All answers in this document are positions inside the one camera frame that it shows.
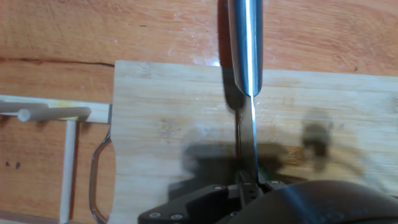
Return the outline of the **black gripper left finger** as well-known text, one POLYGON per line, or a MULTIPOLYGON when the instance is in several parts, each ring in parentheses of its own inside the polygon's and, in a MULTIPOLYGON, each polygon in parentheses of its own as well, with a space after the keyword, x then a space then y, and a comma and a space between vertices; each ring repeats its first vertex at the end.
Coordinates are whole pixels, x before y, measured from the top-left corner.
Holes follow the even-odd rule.
POLYGON ((237 185, 209 185, 140 214, 138 224, 226 224, 241 209, 237 185))

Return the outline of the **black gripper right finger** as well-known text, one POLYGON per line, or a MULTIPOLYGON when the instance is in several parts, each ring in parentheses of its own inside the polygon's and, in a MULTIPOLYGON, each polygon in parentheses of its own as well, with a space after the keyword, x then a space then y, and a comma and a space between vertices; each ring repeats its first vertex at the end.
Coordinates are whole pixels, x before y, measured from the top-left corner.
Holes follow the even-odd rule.
POLYGON ((219 223, 397 223, 397 198, 337 180, 286 185, 264 182, 267 192, 219 223))

